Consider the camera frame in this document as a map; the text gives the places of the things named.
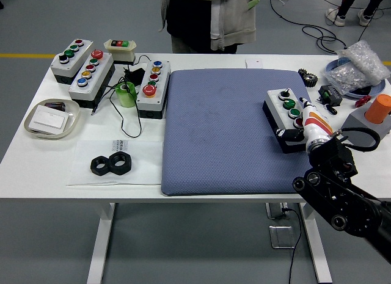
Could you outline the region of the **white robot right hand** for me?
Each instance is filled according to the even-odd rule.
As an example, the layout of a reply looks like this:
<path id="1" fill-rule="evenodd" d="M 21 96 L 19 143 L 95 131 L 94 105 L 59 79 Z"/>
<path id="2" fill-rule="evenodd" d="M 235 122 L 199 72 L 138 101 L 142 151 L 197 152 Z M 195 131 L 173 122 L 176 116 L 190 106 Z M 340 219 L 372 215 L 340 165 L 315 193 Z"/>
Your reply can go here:
<path id="1" fill-rule="evenodd" d="M 302 102 L 303 129 L 276 129 L 276 137 L 290 142 L 305 140 L 306 147 L 310 151 L 310 148 L 329 141 L 333 130 L 311 101 L 302 97 L 299 98 L 299 101 Z"/>

